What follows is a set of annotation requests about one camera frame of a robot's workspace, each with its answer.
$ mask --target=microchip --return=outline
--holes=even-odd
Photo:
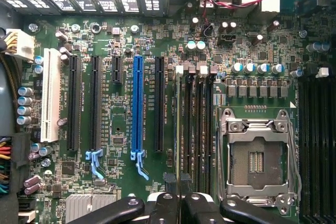
[[[122,136],[114,136],[113,137],[113,144],[116,145],[120,145],[120,144],[124,144],[124,138]]]
[[[267,59],[267,53],[266,52],[260,52],[259,53],[259,60],[266,60]]]
[[[214,62],[222,63],[222,56],[221,55],[215,55],[214,56]]]
[[[199,60],[206,60],[206,54],[203,53],[203,54],[200,54],[199,56],[200,56]]]
[[[109,159],[107,161],[107,165],[110,165],[110,166],[117,166],[118,165],[118,160],[113,158],[113,159]]]
[[[75,175],[74,161],[63,161],[62,162],[62,174],[63,175]]]
[[[280,37],[280,44],[287,44],[287,38],[285,36]]]

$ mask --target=electrolytic capacitor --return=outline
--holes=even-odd
[[[21,115],[16,119],[16,122],[18,125],[27,125],[32,122],[31,120],[32,118],[30,116]]]
[[[273,74],[279,74],[284,70],[284,67],[281,64],[276,64],[272,67],[272,73]]]
[[[186,45],[186,49],[189,52],[194,51],[195,48],[196,48],[196,43],[194,41],[189,41]]]
[[[198,18],[193,18],[192,20],[191,20],[191,22],[190,22],[190,28],[191,29],[195,29],[196,28],[196,26],[198,25],[198,22],[199,22],[199,20],[198,20]]]
[[[268,27],[267,31],[270,33],[271,31],[274,31],[275,29],[278,29],[280,26],[280,22],[277,20],[274,20]]]
[[[27,187],[25,189],[25,195],[33,194],[34,192],[38,191],[40,188],[41,188],[40,184],[35,184],[35,185],[31,186],[31,187]]]
[[[35,175],[34,177],[31,177],[23,182],[23,185],[25,187],[31,187],[37,183],[41,182],[41,177],[38,175]]]
[[[29,97],[33,94],[33,90],[31,88],[21,87],[17,93],[23,97]]]
[[[38,154],[38,153],[30,153],[30,154],[28,155],[28,159],[31,160],[31,161],[33,161],[33,160],[37,160],[37,159],[39,159],[39,158],[41,158],[41,156],[40,156],[40,154]]]
[[[226,29],[228,28],[229,24],[227,22],[222,22],[221,25],[218,28],[218,32],[219,33],[223,33],[226,31]]]
[[[231,66],[231,71],[232,71],[233,73],[239,73],[239,72],[242,71],[242,69],[243,69],[243,65],[242,65],[241,63],[239,63],[239,62],[234,63],[234,64]]]
[[[19,97],[17,99],[17,103],[21,106],[31,105],[32,102],[33,102],[33,100],[30,97]]]
[[[255,70],[255,66],[253,63],[248,63],[244,65],[244,72],[245,73],[252,73]]]
[[[44,58],[42,56],[36,56],[34,62],[38,65],[43,65]]]
[[[227,33],[231,33],[234,29],[236,29],[237,23],[236,22],[230,22],[229,26],[226,29]]]
[[[204,41],[199,41],[196,44],[196,51],[202,52],[205,49],[205,43]]]
[[[34,72],[37,73],[37,74],[41,74],[43,73],[43,67],[41,65],[37,65],[35,68],[34,68]]]
[[[295,70],[290,73],[290,76],[292,76],[293,78],[299,78],[302,75],[303,75],[302,70]]]
[[[30,151],[31,151],[31,152],[35,152],[35,153],[37,153],[37,152],[39,152],[39,150],[40,150],[43,146],[44,146],[44,144],[42,144],[42,143],[34,143],[34,144],[31,145],[31,147],[30,147]]]
[[[61,31],[57,31],[55,32],[55,36],[56,38],[58,38],[60,41],[63,41],[63,42],[67,42],[68,41],[68,37],[63,34]]]
[[[71,56],[71,53],[65,47],[61,47],[59,52],[63,55]]]
[[[262,40],[263,40],[263,36],[261,34],[258,34],[252,41],[251,41],[251,44],[253,46],[256,46],[258,45]]]
[[[20,107],[17,108],[17,113],[19,115],[30,115],[31,114],[31,107],[20,106]]]
[[[45,146],[42,147],[39,151],[38,154],[40,154],[41,157],[45,157],[50,155],[53,152],[53,149],[51,146]]]
[[[61,118],[61,119],[59,119],[59,120],[57,121],[57,126],[58,126],[58,127],[62,127],[62,126],[64,126],[64,125],[66,125],[67,122],[68,122],[68,119],[67,119],[67,118]]]
[[[314,43],[306,46],[306,50],[308,52],[315,52],[315,51],[321,50],[321,47],[322,47],[322,45],[321,45],[320,42],[314,42]]]

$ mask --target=white pci slot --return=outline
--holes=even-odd
[[[56,49],[44,49],[41,142],[58,140],[61,61]]]

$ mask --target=white connector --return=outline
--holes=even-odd
[[[56,49],[44,49],[41,142],[58,140],[61,60]]]
[[[16,53],[7,52],[7,54],[22,60],[34,61],[34,38],[20,29],[7,29],[6,33],[16,33],[17,35]]]

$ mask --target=ram slot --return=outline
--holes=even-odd
[[[155,90],[154,90],[154,151],[163,152],[164,128],[164,58],[155,58]]]
[[[212,156],[213,156],[213,86],[216,75],[210,74],[206,78],[205,94],[205,175],[204,185],[206,194],[212,195],[213,176]]]
[[[89,148],[94,151],[100,148],[101,134],[101,78],[102,64],[99,56],[91,57],[91,83],[90,83],[90,124]]]
[[[203,164],[203,86],[204,78],[196,77],[196,102],[195,102],[195,159],[194,159],[194,185],[195,190],[203,193],[203,179],[202,174],[204,170]]]
[[[77,151],[79,148],[79,124],[81,101],[81,59],[77,55],[69,59],[68,83],[68,131],[67,149]]]
[[[132,150],[131,160],[142,152],[143,134],[143,58],[134,56],[133,63],[133,105],[132,105]]]

